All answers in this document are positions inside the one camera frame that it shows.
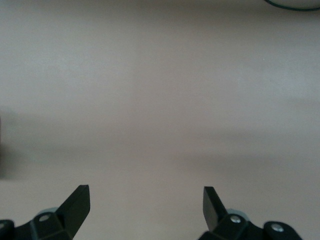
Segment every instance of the screw head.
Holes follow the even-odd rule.
[[[240,217],[238,217],[238,216],[236,216],[236,215],[232,215],[232,216],[230,217],[230,219],[231,219],[231,221],[232,221],[233,223],[235,223],[235,224],[241,223]]]
[[[284,228],[281,225],[277,224],[277,223],[272,224],[271,228],[273,230],[275,230],[276,232],[279,232],[279,233],[282,233],[284,231]]]
[[[49,217],[50,217],[50,215],[43,215],[43,216],[41,216],[40,218],[39,218],[39,222],[44,222],[44,221],[46,221],[46,220],[48,220],[49,219]]]

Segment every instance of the screw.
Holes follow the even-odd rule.
[[[272,224],[271,228],[279,233],[282,233],[284,231],[284,228],[281,225],[276,224],[276,223]]]
[[[232,215],[232,216],[230,217],[230,219],[231,219],[231,221],[234,222],[235,224],[241,223],[240,217],[238,217],[238,216],[236,216],[236,215]]]
[[[49,219],[49,217],[50,217],[50,215],[43,215],[43,216],[41,216],[40,218],[39,218],[39,222],[44,222],[44,221],[46,221],[46,220],[48,220]]]

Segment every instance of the table surface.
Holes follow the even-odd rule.
[[[89,184],[76,240],[196,240],[203,187],[320,239],[320,11],[1,1],[0,218]]]

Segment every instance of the silver screw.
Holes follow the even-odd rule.
[[[236,216],[236,215],[232,215],[232,216],[230,217],[230,219],[231,219],[231,221],[234,222],[235,224],[241,223],[240,217],[238,217],[238,216]]]
[[[49,219],[49,217],[50,217],[50,215],[43,215],[43,216],[41,216],[40,218],[39,218],[39,222],[44,222],[44,221],[46,221],[46,220],[48,220]]]
[[[272,224],[271,228],[277,232],[280,232],[280,233],[282,233],[284,231],[284,228],[281,225],[276,224],[276,223]]]

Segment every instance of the white surface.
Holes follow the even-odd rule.
[[[320,239],[319,14],[1,1],[0,218],[89,184],[75,239],[196,240],[214,186],[257,226]]]

